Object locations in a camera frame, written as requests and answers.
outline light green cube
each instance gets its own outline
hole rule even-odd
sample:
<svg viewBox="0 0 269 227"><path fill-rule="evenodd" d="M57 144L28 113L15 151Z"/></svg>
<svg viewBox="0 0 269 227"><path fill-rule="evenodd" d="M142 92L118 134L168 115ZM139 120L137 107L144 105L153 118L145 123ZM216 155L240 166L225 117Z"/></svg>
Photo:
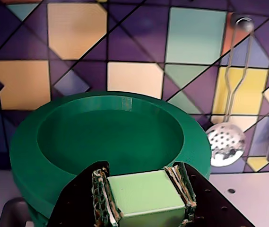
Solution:
<svg viewBox="0 0 269 227"><path fill-rule="evenodd" d="M108 177L120 227L177 227L185 204L164 170Z"/></svg>

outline colorful geometric wallpaper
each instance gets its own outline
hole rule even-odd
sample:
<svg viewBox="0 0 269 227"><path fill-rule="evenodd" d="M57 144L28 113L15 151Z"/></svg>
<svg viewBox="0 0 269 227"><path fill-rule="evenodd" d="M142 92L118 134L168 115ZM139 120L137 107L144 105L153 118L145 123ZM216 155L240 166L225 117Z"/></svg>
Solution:
<svg viewBox="0 0 269 227"><path fill-rule="evenodd" d="M269 171L269 0L0 0L0 168L32 111L61 96L130 91L163 99L204 129L221 122L232 12L249 14L255 36L238 32L231 84L251 60L230 121L246 134L244 156L212 173Z"/></svg>

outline teal tile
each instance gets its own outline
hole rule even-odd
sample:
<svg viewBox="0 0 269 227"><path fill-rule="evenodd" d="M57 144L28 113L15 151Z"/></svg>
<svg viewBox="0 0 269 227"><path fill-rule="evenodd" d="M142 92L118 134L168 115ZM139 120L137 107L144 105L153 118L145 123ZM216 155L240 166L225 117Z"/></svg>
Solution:
<svg viewBox="0 0 269 227"><path fill-rule="evenodd" d="M195 105L187 98L187 96L182 91L178 92L177 95L170 99L168 102L188 114L201 114L201 112L195 107Z"/></svg>
<svg viewBox="0 0 269 227"><path fill-rule="evenodd" d="M166 62L212 64L220 57L226 12L171 8Z"/></svg>
<svg viewBox="0 0 269 227"><path fill-rule="evenodd" d="M13 4L7 5L7 8L23 21L37 5L37 3Z"/></svg>
<svg viewBox="0 0 269 227"><path fill-rule="evenodd" d="M165 73L182 88L196 78L207 66L200 65L165 65Z"/></svg>

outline black object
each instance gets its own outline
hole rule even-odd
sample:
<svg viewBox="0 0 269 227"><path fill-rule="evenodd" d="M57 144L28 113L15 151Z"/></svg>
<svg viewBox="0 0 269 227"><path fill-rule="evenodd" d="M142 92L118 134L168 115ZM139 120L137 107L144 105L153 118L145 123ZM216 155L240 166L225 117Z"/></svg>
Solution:
<svg viewBox="0 0 269 227"><path fill-rule="evenodd" d="M188 227L255 227L196 169L188 164L185 166L197 202L194 223ZM106 168L108 177L108 162L97 162L63 189L47 227L94 226L91 174L102 167Z"/></svg>
<svg viewBox="0 0 269 227"><path fill-rule="evenodd" d="M22 197L5 203L0 218L0 227L24 227L31 221L28 206Z"/></svg>
<svg viewBox="0 0 269 227"><path fill-rule="evenodd" d="M92 197L92 173L105 168L109 177L109 163L96 162L67 184L53 208L47 227L93 227L95 215Z"/></svg>

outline metal skimmer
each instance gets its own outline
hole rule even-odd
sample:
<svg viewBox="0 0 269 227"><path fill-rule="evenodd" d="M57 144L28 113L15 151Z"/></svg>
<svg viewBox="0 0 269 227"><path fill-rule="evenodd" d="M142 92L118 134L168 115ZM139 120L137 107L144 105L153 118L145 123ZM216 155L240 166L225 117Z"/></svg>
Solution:
<svg viewBox="0 0 269 227"><path fill-rule="evenodd" d="M228 121L231 115L235 94L239 87L242 85L247 74L252 46L252 36L254 34L254 22L250 17L232 14L231 25L234 26L234 32L231 41L228 66L225 73L226 87L228 91L225 115L222 123L215 124L206 131L209 142L211 144L211 165L216 167L228 166L237 161L243 155L246 144L245 134L243 131L238 126ZM250 37L248 43L248 51L245 57L243 76L235 88L232 90L229 79L229 70L234 54L234 41L237 29L250 33Z"/></svg>

